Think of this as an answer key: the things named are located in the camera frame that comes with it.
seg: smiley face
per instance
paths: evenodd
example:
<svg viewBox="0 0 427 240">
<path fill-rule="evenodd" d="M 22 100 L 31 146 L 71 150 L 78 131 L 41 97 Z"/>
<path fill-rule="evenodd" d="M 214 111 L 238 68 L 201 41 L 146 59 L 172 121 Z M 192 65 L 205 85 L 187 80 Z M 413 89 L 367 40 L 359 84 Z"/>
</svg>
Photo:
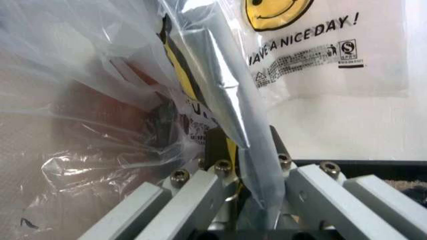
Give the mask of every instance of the smiley face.
<svg viewBox="0 0 427 240">
<path fill-rule="evenodd" d="M 314 0 L 245 0 L 246 14 L 255 31 L 276 30 L 298 20 Z"/>
</svg>

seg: plastic wrap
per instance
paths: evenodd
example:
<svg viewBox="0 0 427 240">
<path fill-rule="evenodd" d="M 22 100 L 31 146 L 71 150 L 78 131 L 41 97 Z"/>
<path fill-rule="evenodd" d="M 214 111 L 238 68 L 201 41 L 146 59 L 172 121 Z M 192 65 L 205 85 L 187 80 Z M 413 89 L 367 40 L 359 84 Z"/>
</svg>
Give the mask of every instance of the plastic wrap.
<svg viewBox="0 0 427 240">
<path fill-rule="evenodd" d="M 203 154 L 150 3 L 0 1 L 2 238 L 76 239 Z"/>
<path fill-rule="evenodd" d="M 220 5 L 214 0 L 162 3 L 173 23 L 169 37 L 219 125 L 239 146 L 242 180 L 261 209 L 245 217 L 253 218 L 251 228 L 272 229 L 285 194 L 282 171 L 260 95 Z"/>
</svg>

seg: bolt head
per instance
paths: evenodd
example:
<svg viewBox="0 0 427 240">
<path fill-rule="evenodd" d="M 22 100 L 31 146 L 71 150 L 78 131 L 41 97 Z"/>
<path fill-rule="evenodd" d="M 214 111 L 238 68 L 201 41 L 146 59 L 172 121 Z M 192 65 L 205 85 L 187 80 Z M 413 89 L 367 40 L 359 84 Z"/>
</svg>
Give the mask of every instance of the bolt head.
<svg viewBox="0 0 427 240">
<path fill-rule="evenodd" d="M 341 173 L 341 168 L 337 164 L 331 161 L 322 161 L 319 165 L 326 174 L 331 176 L 333 179 L 337 179 Z"/>
<path fill-rule="evenodd" d="M 292 165 L 292 159 L 285 154 L 280 153 L 278 155 L 280 166 L 282 170 L 289 170 Z"/>
<path fill-rule="evenodd" d="M 233 169 L 232 162 L 225 159 L 218 160 L 215 163 L 214 169 L 215 169 L 216 175 L 222 178 L 226 178 L 232 172 L 232 169 Z"/>
<path fill-rule="evenodd" d="M 177 189 L 180 189 L 190 179 L 190 173 L 185 169 L 178 169 L 170 175 L 170 184 Z"/>
</svg>

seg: plastic bag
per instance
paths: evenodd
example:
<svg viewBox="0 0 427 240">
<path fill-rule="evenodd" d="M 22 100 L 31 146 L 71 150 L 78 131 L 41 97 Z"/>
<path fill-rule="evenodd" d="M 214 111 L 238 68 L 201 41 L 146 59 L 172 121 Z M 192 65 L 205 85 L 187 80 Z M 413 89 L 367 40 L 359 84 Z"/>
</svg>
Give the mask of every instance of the plastic bag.
<svg viewBox="0 0 427 240">
<path fill-rule="evenodd" d="M 251 206 L 261 211 L 244 217 L 250 218 L 251 228 L 273 229 L 285 194 L 283 174 L 259 93 L 238 57 L 220 5 L 215 0 L 162 3 L 163 21 L 171 21 L 165 27 L 166 46 L 175 53 L 172 59 L 183 56 L 176 64 L 189 69 L 181 82 L 189 80 L 187 93 L 206 103 L 239 147 L 241 178 L 257 202 Z"/>
<path fill-rule="evenodd" d="M 405 96 L 405 1 L 219 2 L 269 107 L 319 95 Z"/>
<path fill-rule="evenodd" d="M 217 124 L 182 93 L 148 4 L 0 1 L 3 238 L 76 239 L 203 154 Z"/>
</svg>

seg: gray metal bar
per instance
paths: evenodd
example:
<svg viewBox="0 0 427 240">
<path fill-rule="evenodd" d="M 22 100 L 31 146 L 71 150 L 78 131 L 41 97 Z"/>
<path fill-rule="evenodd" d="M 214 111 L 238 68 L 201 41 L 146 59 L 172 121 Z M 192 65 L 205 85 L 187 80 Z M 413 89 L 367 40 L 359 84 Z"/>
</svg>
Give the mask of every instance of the gray metal bar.
<svg viewBox="0 0 427 240">
<path fill-rule="evenodd" d="M 316 165 L 292 170 L 286 194 L 309 229 L 329 223 L 348 240 L 406 239 Z"/>
<path fill-rule="evenodd" d="M 133 239 L 171 198 L 169 191 L 145 182 L 78 239 Z"/>
<path fill-rule="evenodd" d="M 199 170 L 136 239 L 187 239 L 192 231 L 208 228 L 224 200 L 221 180 Z"/>
<path fill-rule="evenodd" d="M 427 209 L 378 177 L 349 179 L 344 188 L 409 239 L 427 239 Z"/>
</svg>

